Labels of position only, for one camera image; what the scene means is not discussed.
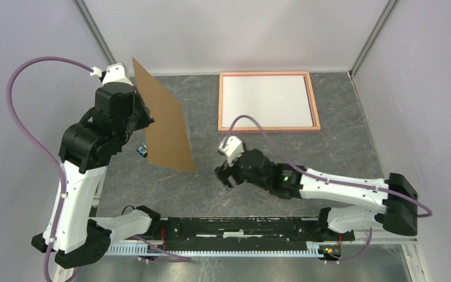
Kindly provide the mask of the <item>brown cardboard backing board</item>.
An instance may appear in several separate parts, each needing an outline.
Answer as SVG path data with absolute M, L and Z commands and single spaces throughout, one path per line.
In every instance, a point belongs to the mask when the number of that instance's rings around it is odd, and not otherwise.
M 145 128 L 148 162 L 155 166 L 196 172 L 181 103 L 135 59 L 136 87 L 154 122 Z

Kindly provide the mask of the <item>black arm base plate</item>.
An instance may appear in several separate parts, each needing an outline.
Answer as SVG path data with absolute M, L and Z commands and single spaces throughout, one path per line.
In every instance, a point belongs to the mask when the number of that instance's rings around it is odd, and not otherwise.
M 141 234 L 166 251 L 301 251 L 308 242 L 354 241 L 312 217 L 169 217 Z

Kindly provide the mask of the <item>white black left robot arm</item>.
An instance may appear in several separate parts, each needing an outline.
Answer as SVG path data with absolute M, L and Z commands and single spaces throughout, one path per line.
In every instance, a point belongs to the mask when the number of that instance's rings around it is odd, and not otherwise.
M 119 241 L 136 235 L 151 240 L 160 234 L 158 214 L 145 206 L 101 220 L 90 213 L 111 158 L 134 131 L 152 122 L 132 84 L 109 82 L 96 90 L 94 106 L 63 134 L 59 157 L 65 178 L 49 226 L 32 238 L 37 250 L 55 252 L 56 264 L 65 269 L 77 268 L 99 261 Z

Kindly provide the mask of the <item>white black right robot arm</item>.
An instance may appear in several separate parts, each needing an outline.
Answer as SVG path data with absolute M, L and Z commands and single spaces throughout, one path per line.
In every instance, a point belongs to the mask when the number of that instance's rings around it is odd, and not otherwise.
M 418 193 L 405 176 L 390 173 L 386 179 L 359 179 L 325 174 L 304 166 L 270 161 L 261 151 L 229 152 L 219 149 L 225 161 L 215 168 L 226 186 L 244 182 L 280 199 L 323 199 L 346 203 L 344 208 L 321 209 L 317 235 L 330 240 L 338 233 L 382 227 L 401 235 L 418 233 Z

